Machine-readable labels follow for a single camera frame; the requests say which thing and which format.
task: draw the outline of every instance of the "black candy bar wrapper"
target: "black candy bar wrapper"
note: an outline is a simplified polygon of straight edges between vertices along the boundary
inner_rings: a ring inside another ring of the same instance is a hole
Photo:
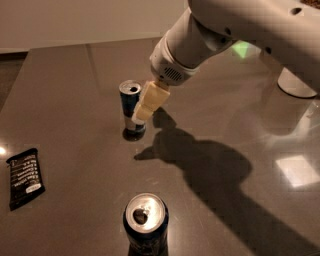
[[[28,149],[7,161],[10,166],[10,210],[30,202],[45,191],[42,183],[38,150]]]

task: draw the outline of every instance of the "can lid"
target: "can lid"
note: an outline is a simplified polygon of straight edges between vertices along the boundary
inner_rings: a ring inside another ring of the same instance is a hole
[[[141,85],[135,80],[128,80],[119,85],[119,90],[126,95],[132,95],[141,91]]]
[[[161,226],[165,218],[165,206],[156,195],[143,193],[135,196],[126,209],[129,226],[139,233],[151,233]]]

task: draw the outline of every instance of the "dark gray table surface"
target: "dark gray table surface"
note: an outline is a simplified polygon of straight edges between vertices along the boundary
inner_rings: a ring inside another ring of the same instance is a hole
[[[152,79],[157,40],[29,53],[0,113],[1,256],[128,255],[122,213],[143,192],[168,205],[171,256],[319,250],[319,100],[280,91],[257,48],[229,49],[128,142],[118,86]],[[10,212],[5,160],[30,147],[46,192]]]

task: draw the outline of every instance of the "soda can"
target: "soda can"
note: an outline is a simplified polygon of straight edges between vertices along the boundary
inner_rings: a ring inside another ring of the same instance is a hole
[[[123,213],[130,249],[138,255],[158,256],[167,249],[168,208],[156,195],[135,196]]]
[[[145,124],[136,124],[132,121],[134,108],[139,101],[142,86],[139,82],[128,80],[119,86],[122,110],[125,120],[125,129],[123,137],[127,140],[139,140],[143,137],[146,126]]]

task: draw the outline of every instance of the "wall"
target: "wall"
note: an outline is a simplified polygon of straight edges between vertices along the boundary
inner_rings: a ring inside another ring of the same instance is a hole
[[[0,53],[162,36],[186,0],[1,0]]]

